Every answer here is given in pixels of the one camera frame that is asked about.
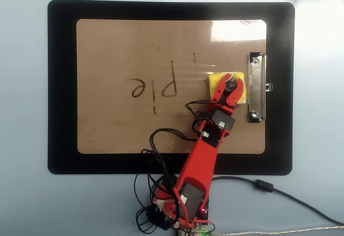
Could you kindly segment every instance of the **brown clipboard board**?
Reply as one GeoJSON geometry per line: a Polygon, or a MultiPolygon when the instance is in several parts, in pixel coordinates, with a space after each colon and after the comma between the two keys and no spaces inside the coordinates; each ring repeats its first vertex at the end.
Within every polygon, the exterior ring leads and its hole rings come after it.
{"type": "MultiPolygon", "coordinates": [[[[80,19],[76,45],[78,151],[140,153],[158,128],[195,137],[184,105],[210,99],[210,74],[239,71],[248,83],[250,52],[266,53],[266,23],[80,19]]],[[[265,122],[248,122],[247,103],[232,117],[232,134],[219,152],[263,153],[265,122]]],[[[168,133],[155,143],[161,153],[187,153],[193,144],[168,133]]]]}

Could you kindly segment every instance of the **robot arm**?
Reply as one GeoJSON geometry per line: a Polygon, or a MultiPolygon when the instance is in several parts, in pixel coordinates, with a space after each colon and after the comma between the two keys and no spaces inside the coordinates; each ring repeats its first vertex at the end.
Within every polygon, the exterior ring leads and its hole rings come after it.
{"type": "MultiPolygon", "coordinates": [[[[205,208],[214,173],[218,148],[224,137],[231,134],[234,119],[234,107],[244,91],[243,80],[232,81],[232,74],[226,74],[208,105],[208,117],[200,123],[200,136],[190,152],[187,161],[173,187],[179,202],[179,218],[175,228],[193,228],[196,223],[203,223],[198,212],[205,208]]],[[[166,221],[175,219],[177,207],[166,192],[158,189],[154,198],[160,203],[166,221]]]]}

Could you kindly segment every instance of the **screw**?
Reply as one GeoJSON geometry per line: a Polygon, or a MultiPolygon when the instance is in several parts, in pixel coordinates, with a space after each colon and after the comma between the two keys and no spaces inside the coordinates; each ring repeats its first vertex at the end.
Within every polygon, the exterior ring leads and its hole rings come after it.
{"type": "Polygon", "coordinates": [[[252,111],[252,116],[257,117],[258,116],[258,110],[253,110],[252,111]]]}
{"type": "Polygon", "coordinates": [[[253,59],[253,65],[257,66],[260,63],[259,59],[254,58],[253,59]]]}

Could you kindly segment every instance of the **wire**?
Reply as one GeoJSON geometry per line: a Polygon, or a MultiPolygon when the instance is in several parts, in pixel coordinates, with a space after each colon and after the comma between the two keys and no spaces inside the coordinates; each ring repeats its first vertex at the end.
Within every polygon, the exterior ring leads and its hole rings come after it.
{"type": "Polygon", "coordinates": [[[291,234],[291,233],[300,233],[300,232],[312,232],[312,231],[325,231],[325,230],[342,230],[344,226],[332,226],[332,227],[314,227],[314,228],[305,228],[305,229],[296,229],[280,232],[234,232],[226,234],[213,234],[213,236],[241,236],[241,235],[279,235],[279,234],[291,234]]]}
{"type": "MultiPolygon", "coordinates": [[[[170,173],[167,171],[165,161],[164,161],[162,155],[157,150],[156,145],[154,143],[154,137],[159,132],[168,132],[168,133],[176,135],[179,138],[181,138],[183,140],[186,140],[186,141],[194,141],[195,142],[195,141],[197,141],[197,138],[188,138],[181,131],[176,130],[174,128],[160,128],[160,129],[154,131],[152,133],[152,135],[150,135],[150,137],[149,137],[149,143],[150,143],[150,146],[151,146],[152,150],[150,150],[150,149],[143,149],[141,151],[141,154],[149,154],[149,155],[152,156],[152,158],[148,161],[148,172],[147,172],[147,182],[148,182],[148,188],[149,188],[149,200],[150,200],[150,203],[153,204],[153,199],[154,198],[162,199],[162,200],[173,199],[174,200],[174,204],[176,205],[176,217],[175,217],[175,219],[173,221],[170,222],[171,225],[172,225],[172,224],[176,223],[178,221],[179,217],[180,217],[180,205],[179,205],[179,202],[181,201],[181,199],[180,199],[180,195],[174,189],[174,182],[172,180],[172,177],[171,177],[170,173]],[[154,162],[157,162],[162,167],[162,170],[163,170],[163,176],[159,177],[157,180],[155,180],[151,176],[151,174],[149,172],[150,167],[151,167],[151,165],[154,162]],[[165,186],[165,188],[163,188],[160,185],[160,182],[163,179],[164,179],[164,186],[165,186]],[[171,197],[161,198],[161,197],[157,196],[155,194],[155,191],[157,189],[160,189],[161,191],[163,191],[164,193],[170,195],[171,197]]],[[[138,227],[139,231],[143,232],[144,234],[151,234],[151,233],[153,233],[156,230],[157,226],[152,229],[152,227],[154,226],[154,224],[152,223],[150,227],[148,227],[146,229],[143,229],[142,225],[145,225],[146,223],[149,222],[148,218],[147,218],[146,221],[144,221],[142,223],[139,222],[140,216],[143,213],[147,212],[149,210],[149,208],[151,208],[150,205],[149,206],[144,206],[143,205],[143,203],[139,199],[137,191],[136,191],[136,181],[137,181],[137,178],[138,178],[138,175],[139,175],[141,169],[142,169],[142,167],[138,170],[138,173],[136,174],[135,179],[134,179],[134,193],[135,193],[135,197],[136,197],[137,201],[139,202],[140,206],[142,207],[140,210],[137,211],[135,219],[136,219],[136,224],[137,224],[137,227],[138,227]]],[[[181,206],[183,208],[184,213],[187,214],[187,209],[186,209],[185,205],[181,204],[181,206]]]]}
{"type": "Polygon", "coordinates": [[[327,215],[325,215],[324,213],[320,212],[318,209],[312,207],[311,205],[308,205],[307,203],[301,201],[300,199],[296,198],[296,197],[293,197],[285,192],[283,192],[282,190],[278,190],[278,189],[275,189],[274,186],[270,183],[267,183],[267,182],[264,182],[264,181],[260,181],[260,180],[256,180],[256,181],[252,181],[252,180],[249,180],[247,178],[242,178],[242,177],[235,177],[235,176],[218,176],[218,177],[214,177],[212,179],[213,181],[216,181],[216,180],[237,180],[237,181],[244,181],[244,182],[248,182],[248,183],[251,183],[253,185],[255,185],[255,187],[257,189],[261,189],[261,190],[264,190],[264,191],[267,191],[267,192],[277,192],[295,202],[297,202],[298,204],[312,210],[313,212],[317,213],[318,215],[320,215],[321,217],[323,217],[324,219],[334,223],[334,224],[337,224],[337,225],[341,225],[341,226],[344,226],[344,223],[340,222],[340,221],[337,221],[337,220],[334,220],[330,217],[328,217],[327,215]]]}
{"type": "Polygon", "coordinates": [[[293,197],[293,196],[291,196],[291,195],[289,195],[289,194],[287,194],[287,193],[285,193],[285,192],[283,192],[281,190],[278,190],[278,189],[274,189],[274,192],[277,192],[277,193],[279,193],[279,194],[281,194],[283,196],[286,196],[286,197],[290,198],[291,200],[294,200],[295,202],[299,203],[300,205],[303,205],[303,206],[307,207],[308,209],[310,209],[313,212],[317,213],[318,215],[322,216],[326,220],[333,222],[334,224],[344,226],[344,223],[328,217],[324,213],[320,212],[318,209],[312,207],[311,205],[308,205],[307,203],[301,201],[300,199],[297,199],[296,197],[293,197]]]}

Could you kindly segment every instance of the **table surface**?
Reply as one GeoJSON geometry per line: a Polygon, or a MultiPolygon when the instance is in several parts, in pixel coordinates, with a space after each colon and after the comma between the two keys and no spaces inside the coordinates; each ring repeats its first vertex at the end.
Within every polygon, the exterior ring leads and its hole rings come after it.
{"type": "MultiPolygon", "coordinates": [[[[0,0],[0,235],[141,235],[133,175],[53,175],[47,169],[50,1],[0,0]]],[[[114,1],[291,2],[296,9],[293,170],[260,178],[344,220],[344,0],[114,1]]],[[[146,196],[143,176],[138,192],[146,196]]],[[[230,181],[214,182],[210,219],[222,233],[331,225],[282,196],[230,181]]]]}

